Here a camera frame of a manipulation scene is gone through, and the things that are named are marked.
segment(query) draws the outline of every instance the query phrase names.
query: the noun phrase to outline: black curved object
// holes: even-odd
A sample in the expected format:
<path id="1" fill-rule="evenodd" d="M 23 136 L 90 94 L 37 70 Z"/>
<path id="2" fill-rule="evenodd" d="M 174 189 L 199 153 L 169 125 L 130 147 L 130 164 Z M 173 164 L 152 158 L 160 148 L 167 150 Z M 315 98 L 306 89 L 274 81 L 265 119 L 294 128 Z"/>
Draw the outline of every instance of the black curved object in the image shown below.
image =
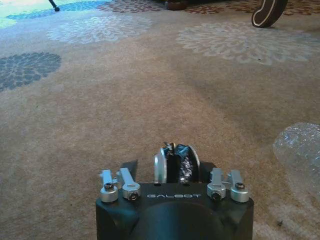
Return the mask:
<path id="1" fill-rule="evenodd" d="M 256 28 L 268 28 L 282 15 L 288 0 L 263 0 L 251 17 L 252 25 Z"/>

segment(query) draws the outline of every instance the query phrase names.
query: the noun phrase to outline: gray flower pattern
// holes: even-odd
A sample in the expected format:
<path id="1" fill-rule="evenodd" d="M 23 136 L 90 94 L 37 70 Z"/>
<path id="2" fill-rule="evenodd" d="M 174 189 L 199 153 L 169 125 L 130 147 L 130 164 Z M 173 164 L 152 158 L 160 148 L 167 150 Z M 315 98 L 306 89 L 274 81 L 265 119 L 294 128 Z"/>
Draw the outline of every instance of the gray flower pattern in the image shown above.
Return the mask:
<path id="1" fill-rule="evenodd" d="M 24 53 L 0 58 L 0 92 L 47 77 L 61 65 L 61 57 L 48 52 Z"/>

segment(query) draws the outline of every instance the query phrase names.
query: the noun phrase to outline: beige carpet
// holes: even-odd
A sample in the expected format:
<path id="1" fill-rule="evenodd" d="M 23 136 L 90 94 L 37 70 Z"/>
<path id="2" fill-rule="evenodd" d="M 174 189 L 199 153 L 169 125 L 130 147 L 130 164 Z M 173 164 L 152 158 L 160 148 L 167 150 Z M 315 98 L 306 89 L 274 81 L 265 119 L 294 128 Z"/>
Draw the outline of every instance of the beige carpet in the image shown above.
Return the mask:
<path id="1" fill-rule="evenodd" d="M 138 159 L 150 182 L 164 141 L 241 171 L 254 239 L 320 239 L 317 194 L 272 147 L 288 126 L 320 123 L 318 6 L 257 29 L 230 4 L 2 18 L 0 239 L 96 239 L 99 171 Z"/>

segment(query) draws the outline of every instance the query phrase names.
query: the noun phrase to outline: crumpled foil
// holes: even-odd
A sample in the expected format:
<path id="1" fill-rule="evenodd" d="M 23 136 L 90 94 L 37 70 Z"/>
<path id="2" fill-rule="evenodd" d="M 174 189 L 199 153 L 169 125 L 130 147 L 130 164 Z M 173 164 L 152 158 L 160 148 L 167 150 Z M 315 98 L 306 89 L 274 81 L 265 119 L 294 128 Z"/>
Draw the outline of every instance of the crumpled foil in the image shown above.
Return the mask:
<path id="1" fill-rule="evenodd" d="M 273 152 L 296 186 L 320 200 L 320 125 L 299 122 L 289 126 L 276 138 Z"/>
<path id="2" fill-rule="evenodd" d="M 193 169 L 194 167 L 192 165 L 192 162 L 189 160 L 189 157 L 186 156 L 181 161 L 181 165 L 180 165 L 180 172 L 179 172 L 180 183 L 186 183 L 190 180 Z"/>

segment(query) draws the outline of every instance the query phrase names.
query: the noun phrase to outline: blue flower pattern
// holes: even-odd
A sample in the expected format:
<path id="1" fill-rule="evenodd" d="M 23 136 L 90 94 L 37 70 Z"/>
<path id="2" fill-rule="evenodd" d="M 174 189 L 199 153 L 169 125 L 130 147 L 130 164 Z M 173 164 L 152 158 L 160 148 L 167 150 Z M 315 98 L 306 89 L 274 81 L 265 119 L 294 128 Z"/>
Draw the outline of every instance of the blue flower pattern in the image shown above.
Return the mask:
<path id="1" fill-rule="evenodd" d="M 61 65 L 61 57 L 48 52 L 24 53 L 0 58 L 0 93 L 47 77 Z"/>
<path id="2" fill-rule="evenodd" d="M 84 11 L 95 9 L 100 5 L 106 3 L 106 1 L 78 1 L 67 4 L 59 5 L 60 11 Z M 31 13 L 21 13 L 15 15 L 8 15 L 6 18 L 14 20 L 22 19 L 36 19 L 55 14 L 56 12 L 53 9 L 46 9 L 41 11 L 33 11 Z"/>

